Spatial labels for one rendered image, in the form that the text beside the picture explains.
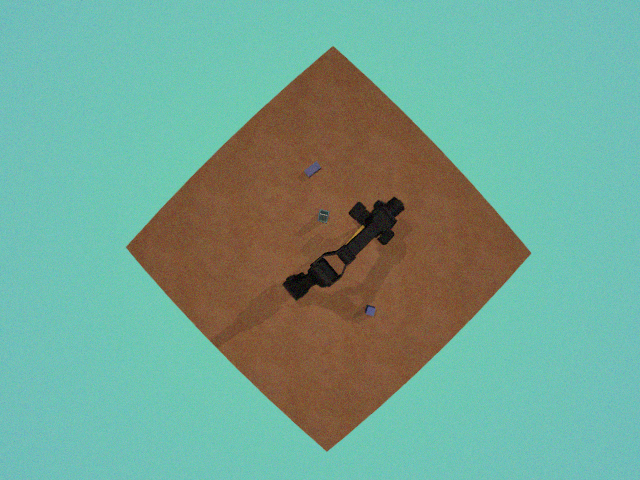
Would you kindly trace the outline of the dark blue flat bar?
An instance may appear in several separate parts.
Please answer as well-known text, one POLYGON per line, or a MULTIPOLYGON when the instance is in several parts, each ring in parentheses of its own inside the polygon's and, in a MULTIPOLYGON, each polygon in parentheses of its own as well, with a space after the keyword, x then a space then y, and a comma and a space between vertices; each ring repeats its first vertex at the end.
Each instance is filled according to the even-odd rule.
POLYGON ((310 178, 312 175, 314 175, 320 169, 321 169, 321 166, 316 161, 311 166, 309 166, 306 170, 304 170, 304 173, 307 175, 308 178, 310 178))

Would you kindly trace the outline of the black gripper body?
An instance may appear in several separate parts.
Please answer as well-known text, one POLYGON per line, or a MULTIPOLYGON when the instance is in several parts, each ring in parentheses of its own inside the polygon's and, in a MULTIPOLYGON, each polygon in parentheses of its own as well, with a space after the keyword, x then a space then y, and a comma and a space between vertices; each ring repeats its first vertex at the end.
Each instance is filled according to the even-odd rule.
MULTIPOLYGON (((349 215, 353 218, 353 219, 357 219, 361 222, 364 223, 363 225, 366 226, 366 221, 369 219, 370 215, 364 212, 364 210, 367 207, 362 204, 361 202, 357 202, 356 205, 349 211, 349 215)), ((391 238, 394 236, 394 232, 390 229, 389 231, 387 231, 386 233, 383 232, 381 233, 380 237, 377 239, 382 245, 386 245, 391 238)))

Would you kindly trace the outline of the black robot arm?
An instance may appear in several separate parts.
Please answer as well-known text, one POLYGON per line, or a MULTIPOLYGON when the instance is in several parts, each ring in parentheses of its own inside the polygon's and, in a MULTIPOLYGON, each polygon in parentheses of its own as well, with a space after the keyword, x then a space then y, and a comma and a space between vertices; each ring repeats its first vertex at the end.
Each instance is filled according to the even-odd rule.
POLYGON ((325 252, 315 260, 309 268, 308 274, 303 272, 289 276, 282 286, 295 299, 304 297, 309 289, 318 285, 321 288, 330 287, 344 274, 346 266, 356 259, 356 255, 376 236, 389 231, 397 222, 396 216, 404 211, 401 200, 393 197, 388 203, 377 200, 372 210, 371 216, 366 221, 366 226, 350 242, 344 244, 337 251, 325 252), (380 204, 379 204, 380 203, 380 204), (342 273, 337 272, 326 261, 325 256, 336 255, 345 264, 342 273))

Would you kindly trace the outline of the yellow bar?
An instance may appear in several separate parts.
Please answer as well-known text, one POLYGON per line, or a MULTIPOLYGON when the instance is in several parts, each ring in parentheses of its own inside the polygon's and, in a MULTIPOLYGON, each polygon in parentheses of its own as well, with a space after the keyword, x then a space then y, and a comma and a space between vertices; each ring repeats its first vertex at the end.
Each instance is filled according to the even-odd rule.
MULTIPOLYGON (((360 228, 355 232, 355 234, 354 234, 354 235, 353 235, 353 236, 352 236, 352 237, 347 241, 347 243, 348 243, 348 242, 350 242, 350 241, 351 241, 351 240, 352 240, 352 239, 353 239, 353 238, 354 238, 354 237, 355 237, 355 236, 356 236, 356 235, 357 235, 361 230, 363 230, 364 228, 365 228, 365 226, 364 226, 364 225, 362 225, 362 226, 361 226, 361 227, 360 227, 360 228)), ((346 244, 347 244, 347 243, 346 243, 346 244)), ((346 244, 345 244, 345 245, 346 245, 346 244)))

